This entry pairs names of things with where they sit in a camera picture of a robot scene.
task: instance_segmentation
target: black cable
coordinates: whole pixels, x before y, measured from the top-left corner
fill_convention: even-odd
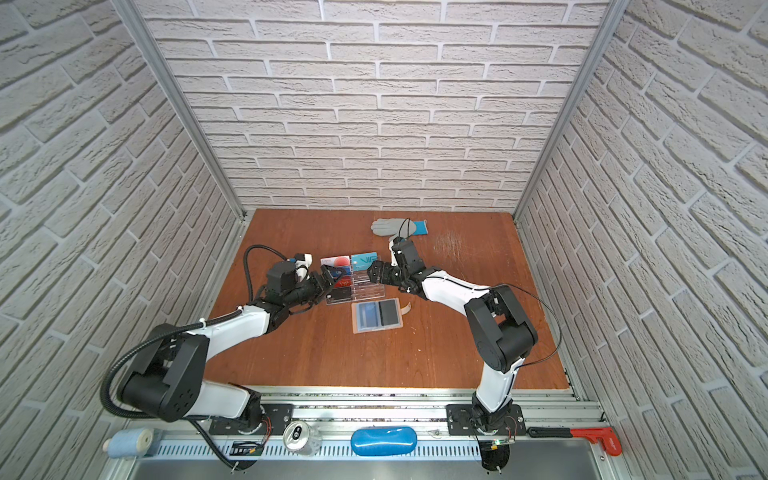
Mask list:
[[[531,365],[536,365],[537,363],[546,362],[547,360],[552,358],[558,352],[558,350],[560,349],[560,345],[563,343],[563,329],[562,329],[560,320],[558,319],[558,316],[554,314],[554,310],[552,309],[552,307],[547,305],[547,303],[544,300],[540,299],[539,297],[537,297],[533,293],[527,291],[526,289],[524,289],[524,288],[522,288],[520,286],[517,286],[517,285],[512,285],[511,283],[503,283],[502,285],[510,286],[512,288],[520,290],[521,292],[523,292],[523,293],[525,293],[527,295],[530,295],[530,296],[534,297],[536,300],[538,300],[538,302],[541,305],[544,306],[545,309],[549,310],[549,313],[552,314],[552,318],[554,319],[554,324],[558,326],[558,343],[557,343],[557,345],[554,346],[554,350],[552,350],[551,353],[549,355],[547,355],[546,357],[544,357],[543,359],[538,359],[538,360],[535,360],[534,362],[523,363],[522,365],[520,365],[518,367],[518,370],[523,368],[524,366],[531,366]]]
[[[238,468],[238,466],[239,466],[238,463],[239,462],[232,463],[231,460],[229,460],[226,456],[224,456],[222,451],[219,450],[219,446],[214,443],[214,440],[210,437],[210,435],[208,435],[208,432],[206,432],[205,429],[202,426],[200,426],[199,423],[197,423],[194,420],[188,420],[188,422],[191,423],[192,426],[195,428],[195,430],[197,430],[197,433],[199,433],[203,437],[203,440],[205,440],[205,442],[208,444],[210,449],[214,451],[214,455],[219,460],[221,460],[222,463],[224,463],[227,467],[229,467],[229,469],[231,471],[236,471],[236,470],[240,471],[240,470],[245,470],[246,468],[248,468],[248,467]]]
[[[259,442],[245,442],[245,441],[237,441],[237,447],[245,448],[245,449],[253,449],[257,447],[263,446],[262,443]]]
[[[290,310],[288,310],[288,316],[291,316],[291,315],[298,315],[298,314],[300,314],[300,313],[306,313],[306,312],[309,312],[309,311],[312,309],[312,307],[314,307],[315,305],[316,305],[316,303],[314,303],[314,302],[310,302],[310,305],[309,305],[307,308],[305,308],[304,310],[298,310],[298,311],[296,311],[296,312],[291,312]]]
[[[475,441],[478,443],[478,453],[480,453],[482,450],[484,450],[483,446],[480,444],[480,439],[478,438],[478,433],[477,433],[480,428],[478,428],[478,425],[477,425],[477,422],[475,421],[475,419],[472,418],[472,412],[470,412],[466,408],[464,408],[464,409],[457,409],[456,412],[464,412],[464,413],[467,414],[468,420],[469,420],[469,426],[472,427],[471,432],[475,436]]]
[[[475,292],[483,292],[483,291],[486,291],[486,290],[490,290],[490,289],[491,289],[491,287],[490,287],[490,286],[484,286],[484,287],[482,287],[482,288],[472,288],[472,287],[470,287],[470,286],[464,285],[463,283],[459,283],[459,282],[457,282],[457,281],[455,281],[455,280],[453,280],[453,279],[450,279],[450,278],[445,278],[445,277],[443,277],[443,276],[428,276],[428,277],[427,277],[425,280],[427,280],[427,279],[430,279],[430,278],[434,278],[434,279],[440,279],[440,280],[444,280],[444,281],[446,281],[446,282],[454,283],[455,285],[459,285],[459,286],[462,286],[462,287],[464,287],[464,288],[467,288],[467,289],[470,289],[470,290],[474,290]],[[539,303],[540,303],[542,306],[544,306],[544,308],[545,308],[545,309],[549,310],[549,313],[551,313],[551,314],[552,314],[552,318],[554,319],[554,323],[555,323],[555,325],[557,325],[557,326],[558,326],[558,343],[557,343],[557,345],[555,345],[555,346],[554,346],[554,350],[552,350],[552,351],[551,351],[551,352],[550,352],[550,353],[549,353],[549,354],[548,354],[546,357],[544,357],[543,359],[538,359],[538,360],[535,360],[534,362],[524,363],[524,364],[520,365],[520,366],[518,367],[518,369],[521,369],[521,368],[523,368],[524,366],[531,366],[531,365],[536,365],[537,363],[546,362],[547,360],[549,360],[550,358],[552,358],[552,357],[553,357],[553,356],[554,356],[554,355],[555,355],[555,354],[558,352],[558,350],[560,349],[560,345],[561,345],[561,344],[562,344],[562,342],[563,342],[563,329],[562,329],[562,327],[561,327],[561,324],[560,324],[560,320],[558,319],[558,316],[554,314],[554,310],[552,309],[552,307],[550,307],[550,306],[549,306],[549,305],[548,305],[548,304],[547,304],[547,303],[546,303],[544,300],[540,299],[538,296],[536,296],[536,295],[534,295],[533,293],[531,293],[531,292],[527,291],[526,289],[522,288],[521,286],[513,285],[513,284],[511,284],[511,283],[500,283],[500,284],[498,284],[497,286],[501,286],[501,285],[510,286],[511,288],[514,288],[514,289],[520,290],[521,292],[523,292],[523,293],[525,293],[525,294],[527,294],[527,295],[529,295],[529,296],[532,296],[533,298],[535,298],[536,300],[538,300],[538,302],[539,302]]]
[[[261,300],[261,293],[266,288],[266,284],[259,287],[259,289],[256,291],[256,296],[253,298],[254,300]]]
[[[283,259],[283,261],[288,260],[288,258],[285,255],[273,249],[272,247],[268,247],[267,245],[260,245],[260,244],[251,245],[250,247],[245,249],[245,252],[243,253],[243,270],[245,270],[245,283],[246,285],[248,285],[248,303],[253,303],[253,301],[255,300],[255,298],[253,297],[253,284],[250,281],[250,270],[248,269],[248,253],[250,253],[250,251],[255,248],[269,250],[270,252],[274,253],[275,255]]]
[[[402,232],[402,226],[405,225],[406,222],[408,222],[408,228],[406,228],[406,236],[405,237],[400,237],[400,233]],[[411,220],[411,217],[402,219],[402,223],[400,224],[400,228],[397,229],[397,236],[402,238],[403,240],[407,240],[408,237],[411,236],[411,234],[408,233],[408,230],[411,228],[411,223],[413,223],[413,220]]]

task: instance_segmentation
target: brick wall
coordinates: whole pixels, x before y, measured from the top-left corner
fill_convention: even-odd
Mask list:
[[[638,477],[768,476],[767,7],[633,0],[521,212]]]
[[[0,477],[96,478],[95,391],[234,216],[110,2],[0,4]]]
[[[248,210],[511,210],[605,9],[138,4]]]

